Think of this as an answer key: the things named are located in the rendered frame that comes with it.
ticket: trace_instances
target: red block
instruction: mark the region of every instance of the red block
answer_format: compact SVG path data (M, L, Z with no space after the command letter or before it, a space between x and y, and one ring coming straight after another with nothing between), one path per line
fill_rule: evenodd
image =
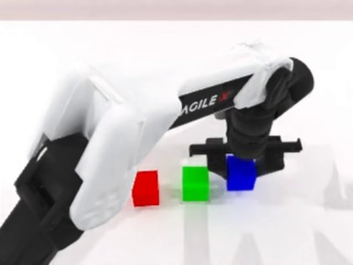
M139 171L132 188L134 206L159 205L158 172Z

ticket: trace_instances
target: green cube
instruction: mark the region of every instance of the green cube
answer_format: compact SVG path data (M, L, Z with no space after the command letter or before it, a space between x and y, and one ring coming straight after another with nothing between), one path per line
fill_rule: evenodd
M183 201L207 202L210 197L210 180L207 167L183 167Z

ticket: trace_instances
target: blue block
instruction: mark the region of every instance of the blue block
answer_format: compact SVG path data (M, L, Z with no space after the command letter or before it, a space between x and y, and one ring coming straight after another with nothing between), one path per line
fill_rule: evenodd
M256 181L255 161L227 155L227 175L227 190L253 190Z

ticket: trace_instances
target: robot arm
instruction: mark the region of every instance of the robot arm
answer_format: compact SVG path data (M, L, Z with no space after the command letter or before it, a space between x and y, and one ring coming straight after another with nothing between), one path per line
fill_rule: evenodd
M300 61L254 44L155 76L124 76L114 65L72 72L16 182L21 201L0 229L0 265L49 264L110 220L129 197L138 163L172 128L225 113L231 151L257 158L273 120L299 100L291 91L312 89L298 68L311 76Z

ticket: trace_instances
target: cube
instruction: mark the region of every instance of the cube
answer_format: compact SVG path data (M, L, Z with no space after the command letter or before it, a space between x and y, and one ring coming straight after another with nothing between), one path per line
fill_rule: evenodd
M256 182L254 160L243 160L227 155L227 190L253 190Z
M136 174L132 201L135 207L159 205L158 171L139 171Z
M183 201L207 202L210 197L210 180L207 167L183 167Z

